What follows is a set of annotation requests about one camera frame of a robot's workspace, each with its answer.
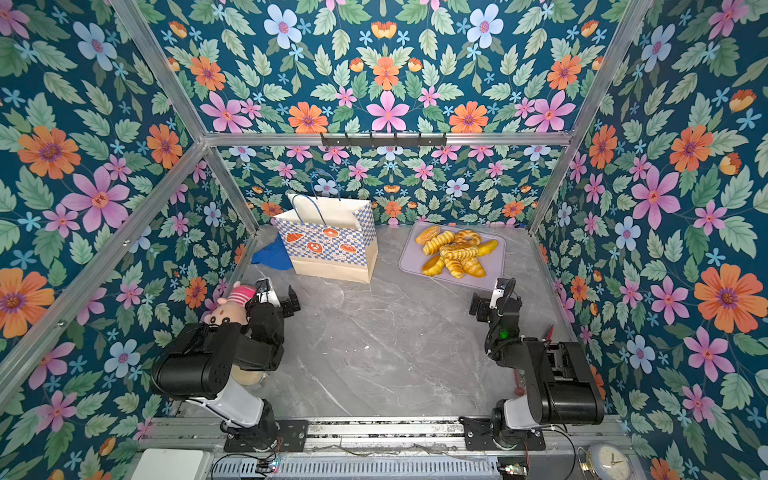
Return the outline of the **blue checkered paper bag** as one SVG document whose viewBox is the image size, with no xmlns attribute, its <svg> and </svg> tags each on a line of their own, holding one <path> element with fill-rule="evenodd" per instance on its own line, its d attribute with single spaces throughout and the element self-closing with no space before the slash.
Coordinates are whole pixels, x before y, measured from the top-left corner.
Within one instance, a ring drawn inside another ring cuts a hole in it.
<svg viewBox="0 0 768 480">
<path fill-rule="evenodd" d="M 274 225 L 299 275 L 369 283 L 378 258 L 368 200 L 290 194 Z"/>
</svg>

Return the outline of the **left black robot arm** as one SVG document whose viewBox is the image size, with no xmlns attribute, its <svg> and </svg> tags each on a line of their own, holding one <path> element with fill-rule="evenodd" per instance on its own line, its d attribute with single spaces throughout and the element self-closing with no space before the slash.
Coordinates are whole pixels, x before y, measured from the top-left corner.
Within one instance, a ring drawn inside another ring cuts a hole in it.
<svg viewBox="0 0 768 480">
<path fill-rule="evenodd" d="M 279 426 L 271 404 L 247 390 L 283 359 L 285 320 L 301 310 L 296 291 L 271 281 L 235 283 L 200 323 L 185 326 L 155 362 L 155 392 L 196 404 L 221 419 L 226 452 L 273 450 Z"/>
</svg>

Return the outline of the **smooth yellow oval bread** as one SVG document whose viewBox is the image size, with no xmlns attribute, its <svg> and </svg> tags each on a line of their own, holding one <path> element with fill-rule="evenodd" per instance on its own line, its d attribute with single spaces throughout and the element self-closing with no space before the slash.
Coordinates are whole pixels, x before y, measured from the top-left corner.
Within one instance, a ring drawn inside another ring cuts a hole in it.
<svg viewBox="0 0 768 480">
<path fill-rule="evenodd" d="M 477 246 L 477 257 L 483 257 L 493 253 L 498 245 L 499 242 L 495 239 L 482 242 Z"/>
</svg>

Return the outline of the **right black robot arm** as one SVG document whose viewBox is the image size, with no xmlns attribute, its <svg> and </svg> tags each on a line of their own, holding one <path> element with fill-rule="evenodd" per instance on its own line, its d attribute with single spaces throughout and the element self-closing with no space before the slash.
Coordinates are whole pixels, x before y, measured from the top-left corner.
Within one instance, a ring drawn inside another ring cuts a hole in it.
<svg viewBox="0 0 768 480">
<path fill-rule="evenodd" d="M 488 325 L 486 356 L 513 371 L 513 394 L 497 402 L 481 435 L 500 449 L 543 445 L 543 428 L 599 425 L 605 406 L 586 355 L 576 342 L 520 333 L 522 300 L 495 292 L 472 296 L 469 314 Z"/>
</svg>

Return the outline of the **large braided bread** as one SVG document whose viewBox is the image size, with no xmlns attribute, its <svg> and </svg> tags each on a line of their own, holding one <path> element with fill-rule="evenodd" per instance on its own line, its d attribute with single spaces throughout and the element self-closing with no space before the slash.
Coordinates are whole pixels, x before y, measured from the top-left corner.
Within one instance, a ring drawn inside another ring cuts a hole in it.
<svg viewBox="0 0 768 480">
<path fill-rule="evenodd" d="M 476 245 L 462 242 L 446 244 L 439 248 L 440 256 L 447 260 L 461 261 L 477 257 L 478 253 L 479 249 Z"/>
</svg>

